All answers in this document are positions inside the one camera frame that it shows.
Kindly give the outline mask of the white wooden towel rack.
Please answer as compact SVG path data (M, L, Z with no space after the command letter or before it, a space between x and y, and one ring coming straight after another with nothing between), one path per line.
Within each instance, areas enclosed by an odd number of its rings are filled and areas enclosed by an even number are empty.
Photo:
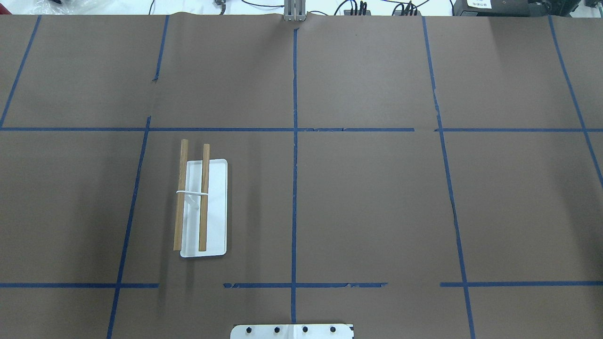
M189 141L181 140L173 249L185 259L222 256L228 251L228 161L189 160Z

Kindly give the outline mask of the black box device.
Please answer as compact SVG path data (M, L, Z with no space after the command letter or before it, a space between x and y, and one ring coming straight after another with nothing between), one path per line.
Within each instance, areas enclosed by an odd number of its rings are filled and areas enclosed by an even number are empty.
M456 0L454 16L567 17L579 0Z

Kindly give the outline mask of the clear plastic wrap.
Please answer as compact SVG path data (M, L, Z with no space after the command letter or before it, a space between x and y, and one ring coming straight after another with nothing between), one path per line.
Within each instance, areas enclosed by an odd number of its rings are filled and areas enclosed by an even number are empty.
M35 0L29 13L34 15L96 15L114 0Z

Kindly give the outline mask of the aluminium frame post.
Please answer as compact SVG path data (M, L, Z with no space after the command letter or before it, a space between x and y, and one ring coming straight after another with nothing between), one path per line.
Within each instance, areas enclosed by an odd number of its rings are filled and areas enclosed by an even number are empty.
M284 21L285 22L303 22L306 21L307 10L306 0L285 0L284 1Z

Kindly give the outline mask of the white pedestal column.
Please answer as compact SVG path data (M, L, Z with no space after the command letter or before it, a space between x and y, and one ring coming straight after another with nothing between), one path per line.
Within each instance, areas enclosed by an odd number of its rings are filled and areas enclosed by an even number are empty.
M234 326L231 339L353 339L352 324L242 324Z

